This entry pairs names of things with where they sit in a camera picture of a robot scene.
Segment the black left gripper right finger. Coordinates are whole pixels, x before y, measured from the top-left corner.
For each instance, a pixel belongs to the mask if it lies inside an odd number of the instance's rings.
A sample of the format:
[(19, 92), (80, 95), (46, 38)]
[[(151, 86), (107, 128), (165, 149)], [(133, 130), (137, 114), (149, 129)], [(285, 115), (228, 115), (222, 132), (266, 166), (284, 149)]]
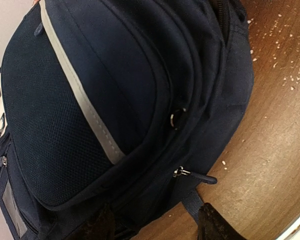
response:
[(210, 204), (198, 211), (198, 240), (246, 240)]

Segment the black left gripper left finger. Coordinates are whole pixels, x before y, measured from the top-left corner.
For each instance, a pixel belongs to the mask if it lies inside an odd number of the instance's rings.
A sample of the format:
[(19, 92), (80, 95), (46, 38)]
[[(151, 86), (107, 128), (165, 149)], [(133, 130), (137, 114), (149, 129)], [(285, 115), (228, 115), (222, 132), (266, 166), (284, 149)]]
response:
[(114, 240), (115, 216), (108, 204), (72, 233), (73, 240)]

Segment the navy blue student backpack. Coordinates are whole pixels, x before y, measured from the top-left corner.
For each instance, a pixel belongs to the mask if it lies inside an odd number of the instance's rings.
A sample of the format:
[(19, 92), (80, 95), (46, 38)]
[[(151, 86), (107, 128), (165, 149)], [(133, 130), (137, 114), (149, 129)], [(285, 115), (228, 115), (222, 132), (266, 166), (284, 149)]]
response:
[(114, 240), (183, 203), (252, 93), (239, 0), (39, 0), (0, 66), (0, 208), (15, 240), (72, 240), (109, 205)]

